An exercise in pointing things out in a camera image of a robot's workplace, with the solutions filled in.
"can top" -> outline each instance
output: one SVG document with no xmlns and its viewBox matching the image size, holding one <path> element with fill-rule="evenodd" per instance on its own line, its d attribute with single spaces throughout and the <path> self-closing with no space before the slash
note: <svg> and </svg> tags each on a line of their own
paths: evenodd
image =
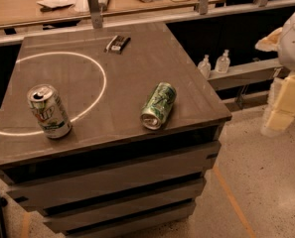
<svg viewBox="0 0 295 238">
<path fill-rule="evenodd" d="M 28 99 L 30 101 L 44 101 L 49 99 L 55 92 L 55 89 L 49 84 L 40 84 L 33 87 L 28 92 Z"/>
</svg>

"white bottle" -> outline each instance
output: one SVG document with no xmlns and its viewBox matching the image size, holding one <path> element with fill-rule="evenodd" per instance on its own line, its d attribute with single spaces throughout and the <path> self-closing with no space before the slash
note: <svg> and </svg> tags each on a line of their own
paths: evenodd
<svg viewBox="0 0 295 238">
<path fill-rule="evenodd" d="M 215 71 L 217 73 L 227 73 L 230 60 L 228 58 L 228 50 L 225 50 L 223 55 L 217 59 Z"/>
<path fill-rule="evenodd" d="M 199 62 L 198 69 L 202 73 L 202 75 L 205 77 L 205 79 L 209 78 L 210 71 L 211 71 L 211 65 L 209 62 L 209 55 L 205 55 L 205 58 Z"/>
</svg>

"white curved line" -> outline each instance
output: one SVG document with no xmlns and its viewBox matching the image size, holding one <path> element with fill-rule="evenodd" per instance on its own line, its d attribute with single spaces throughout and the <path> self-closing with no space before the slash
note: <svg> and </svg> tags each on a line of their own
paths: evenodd
<svg viewBox="0 0 295 238">
<path fill-rule="evenodd" d="M 107 80 L 106 80 L 106 74 L 105 71 L 103 69 L 103 67 L 94 59 L 82 55 L 82 54 L 78 54 L 78 53 L 73 53 L 73 52 L 49 52 L 49 53 L 42 53 L 42 54 L 37 54 L 37 55 L 33 55 L 33 56 L 29 56 L 23 59 L 18 59 L 16 61 L 16 63 L 20 63 L 21 61 L 24 60 L 30 60 L 30 59 L 34 59 L 34 58 L 38 58 L 38 57 L 43 57 L 43 56 L 48 56 L 48 55 L 72 55 L 72 56 L 77 56 L 77 57 L 81 57 L 87 60 L 92 61 L 93 63 L 95 63 L 98 67 L 99 70 L 101 71 L 101 73 L 103 74 L 103 87 L 98 95 L 98 97 L 94 100 L 94 102 L 88 107 L 86 108 L 83 112 L 79 113 L 78 115 L 76 115 L 76 117 L 74 117 L 73 119 L 71 119 L 71 122 L 75 122 L 76 120 L 78 120 L 79 118 L 81 118 L 82 116 L 84 116 L 88 111 L 90 111 L 96 104 L 97 102 L 100 100 L 101 96 L 103 95 L 105 88 L 106 88 L 106 84 L 107 84 Z M 8 133 L 8 132 L 2 132 L 0 131 L 0 135 L 3 136 L 12 136 L 12 137 L 24 137 L 24 136 L 33 136 L 33 135 L 38 135 L 38 134 L 42 134 L 43 131 L 35 131 L 35 132 L 27 132 L 27 133 Z"/>
</svg>

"orange line on floor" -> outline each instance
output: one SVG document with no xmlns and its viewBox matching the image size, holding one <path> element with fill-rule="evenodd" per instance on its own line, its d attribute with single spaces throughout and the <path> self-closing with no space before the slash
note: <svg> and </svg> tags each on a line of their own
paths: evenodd
<svg viewBox="0 0 295 238">
<path fill-rule="evenodd" d="M 248 233 L 249 237 L 251 238 L 256 238 L 253 229 L 251 228 L 251 226 L 249 225 L 247 219 L 245 218 L 242 210 L 240 209 L 232 191 L 230 190 L 229 186 L 227 185 L 225 179 L 223 178 L 219 168 L 217 166 L 213 167 L 214 173 L 216 174 L 222 188 L 224 189 L 226 196 L 230 202 L 230 204 L 233 206 L 233 209 L 235 211 L 235 213 L 237 214 L 240 222 L 243 224 L 246 232 Z"/>
<path fill-rule="evenodd" d="M 24 212 L 20 238 L 29 238 L 29 226 L 30 226 L 30 213 Z"/>
</svg>

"drawer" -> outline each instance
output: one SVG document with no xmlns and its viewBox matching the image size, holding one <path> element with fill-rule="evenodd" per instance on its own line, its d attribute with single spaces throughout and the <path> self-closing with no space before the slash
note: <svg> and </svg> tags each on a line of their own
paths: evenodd
<svg viewBox="0 0 295 238">
<path fill-rule="evenodd" d="M 106 225 L 89 226 L 88 229 L 79 230 L 79 232 L 69 234 L 67 238 L 119 237 L 120 235 L 186 218 L 193 214 L 195 206 L 196 204 L 192 201 L 166 209 L 160 209 L 152 213 L 123 219 L 118 222 L 108 223 Z"/>
<path fill-rule="evenodd" d="M 33 180 L 11 186 L 8 194 L 28 211 L 54 207 L 204 172 L 211 161 L 208 158 L 215 156 L 220 146 L 216 141 L 77 173 Z"/>
<path fill-rule="evenodd" d="M 195 198 L 201 194 L 204 185 L 204 179 L 198 178 L 182 184 L 136 193 L 46 218 L 45 224 L 56 233 L 64 233 L 65 230 L 76 229 Z"/>
</svg>

